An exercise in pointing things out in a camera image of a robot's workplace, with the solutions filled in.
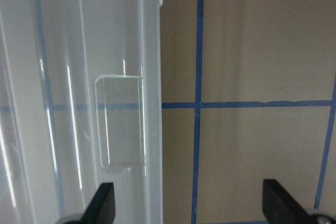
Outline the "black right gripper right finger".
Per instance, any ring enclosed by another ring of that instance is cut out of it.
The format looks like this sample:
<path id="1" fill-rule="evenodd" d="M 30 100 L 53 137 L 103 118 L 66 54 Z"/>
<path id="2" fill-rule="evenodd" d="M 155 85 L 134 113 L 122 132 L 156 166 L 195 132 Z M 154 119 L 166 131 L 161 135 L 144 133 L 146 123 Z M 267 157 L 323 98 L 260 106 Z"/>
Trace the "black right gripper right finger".
<path id="1" fill-rule="evenodd" d="M 318 223 L 316 215 L 308 214 L 275 179 L 264 179 L 263 214 L 271 224 Z"/>

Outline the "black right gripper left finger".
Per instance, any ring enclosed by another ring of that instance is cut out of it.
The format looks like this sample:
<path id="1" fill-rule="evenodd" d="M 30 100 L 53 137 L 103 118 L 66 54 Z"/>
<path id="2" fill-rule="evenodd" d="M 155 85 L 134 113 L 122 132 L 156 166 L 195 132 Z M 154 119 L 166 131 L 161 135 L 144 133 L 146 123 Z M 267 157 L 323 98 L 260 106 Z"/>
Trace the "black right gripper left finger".
<path id="1" fill-rule="evenodd" d="M 113 183 L 102 183 L 79 220 L 79 223 L 113 224 L 115 216 Z"/>

